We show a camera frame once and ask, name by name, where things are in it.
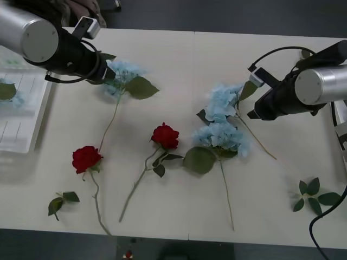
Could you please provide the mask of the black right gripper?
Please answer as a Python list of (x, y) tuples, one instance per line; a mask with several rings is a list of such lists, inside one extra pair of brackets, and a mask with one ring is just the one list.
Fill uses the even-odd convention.
[(273, 121), (282, 116), (282, 96), (280, 87), (272, 88), (255, 103), (254, 109), (247, 113), (250, 119)]

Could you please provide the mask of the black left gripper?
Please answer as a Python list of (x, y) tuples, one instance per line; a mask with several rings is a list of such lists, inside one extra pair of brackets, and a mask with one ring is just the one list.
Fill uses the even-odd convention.
[(105, 60), (93, 44), (85, 40), (81, 40), (81, 43), (84, 51), (77, 76), (87, 81), (114, 80), (115, 72), (111, 69), (113, 61)]

